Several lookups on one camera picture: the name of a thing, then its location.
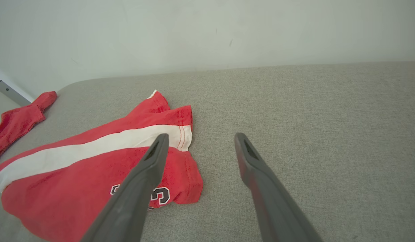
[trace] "red garment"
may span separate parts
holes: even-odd
[[[197,202],[203,181],[188,151],[191,106],[170,110],[166,99],[154,92],[124,118],[0,164],[3,207],[40,238],[80,241],[161,133],[169,134],[169,152],[149,206]]]
[[[33,103],[9,110],[1,115],[0,156],[17,139],[26,135],[37,123],[45,120],[44,110],[56,100],[56,92],[45,92]]]

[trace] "crumpled red cloth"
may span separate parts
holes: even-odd
[[[33,103],[1,115],[0,156],[14,141],[46,119],[43,112],[55,102],[56,98],[56,92],[44,92]]]

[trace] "gray fabric surface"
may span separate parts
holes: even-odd
[[[244,132],[325,241],[415,241],[415,63],[279,66],[71,84],[0,162],[121,118],[158,89],[192,105],[204,190],[150,211],[143,241],[260,241]],[[0,241],[41,241],[0,205]]]

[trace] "white stripe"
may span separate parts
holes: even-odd
[[[147,99],[149,99],[149,98],[152,98],[154,95],[155,95],[155,93],[156,92],[158,92],[156,89],[155,89],[155,91],[151,94],[151,96],[150,97],[148,97]]]
[[[181,137],[183,131],[185,132],[185,141]],[[161,133],[169,134],[169,147],[188,151],[192,139],[190,125],[161,124],[141,129],[124,130],[85,144],[50,148],[19,158],[0,171],[0,192],[2,193],[15,180],[68,167],[86,158],[114,150],[149,147]]]

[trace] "red fabric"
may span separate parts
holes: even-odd
[[[0,172],[12,162],[45,149],[87,144],[106,135],[157,124],[192,126],[191,107],[170,110],[166,99],[156,92],[126,117],[26,151],[0,164]],[[17,179],[3,191],[3,207],[40,238],[52,242],[80,241],[112,196],[111,189],[124,180],[148,149],[114,150],[80,160],[65,168]],[[169,190],[169,200],[160,204],[164,194],[159,193],[158,199],[152,199],[149,203],[151,208],[159,208],[171,201],[178,204],[198,201],[203,181],[188,151],[169,147],[163,179],[158,188],[163,187]]]
[[[14,141],[26,135],[34,125],[45,120],[43,112],[54,103],[56,97],[56,92],[45,92],[33,103],[1,115],[0,156]]]

